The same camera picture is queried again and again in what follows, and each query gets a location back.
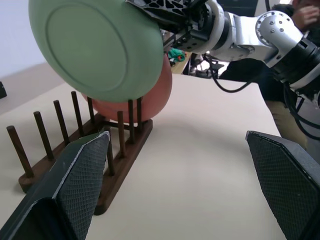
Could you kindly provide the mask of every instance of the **beige table surface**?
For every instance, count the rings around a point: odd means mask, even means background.
[[[234,89],[243,83],[222,84]],[[70,91],[62,84],[0,115],[0,226],[24,197],[18,186],[23,169],[6,127],[16,127],[34,164],[45,151],[33,112],[42,113],[54,148],[63,140],[54,100],[68,132],[76,130]],[[79,105],[88,120],[80,96]],[[228,94],[210,79],[174,75],[168,104],[110,208],[93,217],[87,239],[285,240],[261,192],[247,130],[279,135],[258,85]]]

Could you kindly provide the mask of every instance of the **green plate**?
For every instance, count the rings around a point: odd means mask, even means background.
[[[135,100],[160,76],[160,29],[124,0],[29,0],[29,18],[47,62],[90,98]]]

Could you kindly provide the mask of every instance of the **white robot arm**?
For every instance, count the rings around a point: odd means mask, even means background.
[[[225,12],[217,0],[126,0],[160,28],[174,33],[164,49],[196,54],[210,52],[232,62],[252,58],[264,62],[275,78],[298,95],[320,105],[320,51],[280,11],[257,17]]]

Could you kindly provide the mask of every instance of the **khaki pants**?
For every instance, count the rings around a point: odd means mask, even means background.
[[[299,144],[306,150],[307,137],[299,129],[295,118],[291,115],[285,104],[280,101],[265,101],[265,103],[273,116],[281,137]]]

